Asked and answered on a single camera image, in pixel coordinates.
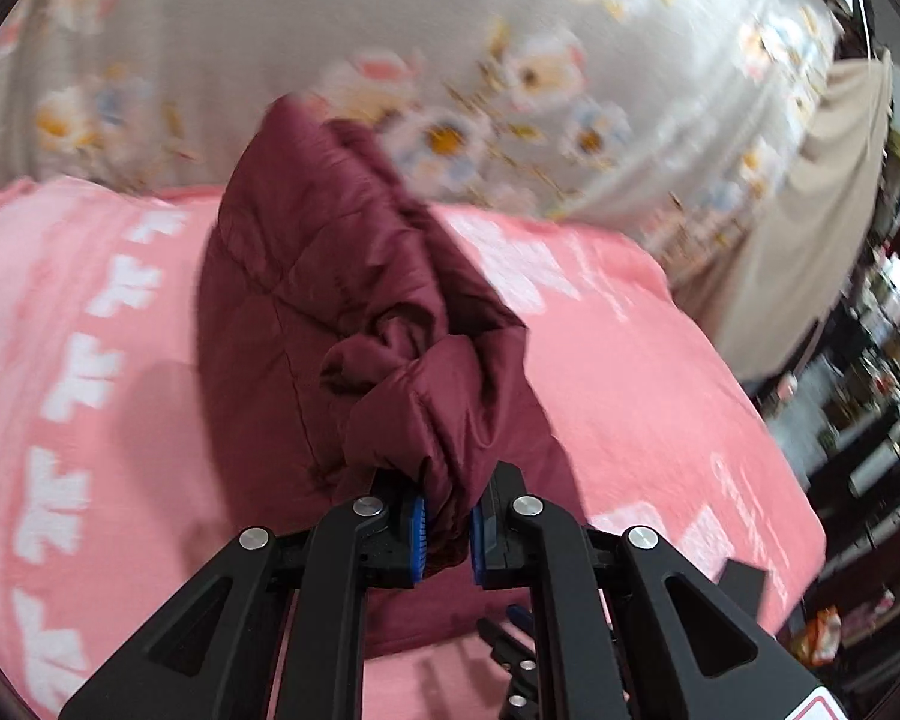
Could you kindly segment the cluttered dark shelf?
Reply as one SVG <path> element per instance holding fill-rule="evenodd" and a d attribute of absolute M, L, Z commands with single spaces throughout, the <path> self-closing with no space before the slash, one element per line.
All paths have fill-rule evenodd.
<path fill-rule="evenodd" d="M 779 632 L 852 718 L 900 718 L 900 137 L 844 294 L 770 429 L 826 537 Z"/>

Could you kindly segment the maroon quilted puffer jacket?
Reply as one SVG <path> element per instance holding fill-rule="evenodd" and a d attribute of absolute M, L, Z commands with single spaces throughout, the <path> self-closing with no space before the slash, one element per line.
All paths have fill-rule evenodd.
<path fill-rule="evenodd" d="M 196 366 L 233 525 L 292 533 L 397 470 L 422 491 L 427 575 L 367 603 L 367 650 L 468 634 L 512 603 L 475 585 L 470 514 L 499 463 L 580 497 L 525 374 L 528 330 L 404 187 L 370 128 L 274 101 L 222 195 Z"/>

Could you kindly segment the pink fleece blanket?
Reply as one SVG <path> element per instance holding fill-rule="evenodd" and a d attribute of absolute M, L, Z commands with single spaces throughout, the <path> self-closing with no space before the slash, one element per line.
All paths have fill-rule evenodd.
<path fill-rule="evenodd" d="M 221 193 L 71 177 L 0 192 L 0 667 L 37 715 L 232 538 L 199 410 L 194 294 Z M 784 454 L 662 271 L 608 232 L 440 219 L 530 330 L 585 515 L 706 575 L 767 575 L 775 631 L 823 564 Z"/>

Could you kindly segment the beige bed sheet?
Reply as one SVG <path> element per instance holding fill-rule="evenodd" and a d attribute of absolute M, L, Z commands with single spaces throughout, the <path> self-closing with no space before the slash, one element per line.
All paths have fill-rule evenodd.
<path fill-rule="evenodd" d="M 870 227 L 893 101 L 893 57 L 831 67 L 802 148 L 743 237 L 674 290 L 741 382 L 782 372 L 836 304 Z"/>

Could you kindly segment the grey floral duvet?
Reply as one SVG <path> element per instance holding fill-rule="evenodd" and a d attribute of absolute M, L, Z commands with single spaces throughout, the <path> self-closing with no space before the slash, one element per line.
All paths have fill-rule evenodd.
<path fill-rule="evenodd" d="M 290 94 L 421 199 L 617 229 L 678 283 L 779 187 L 839 37 L 823 0 L 19 0 L 0 187 L 222 184 Z"/>

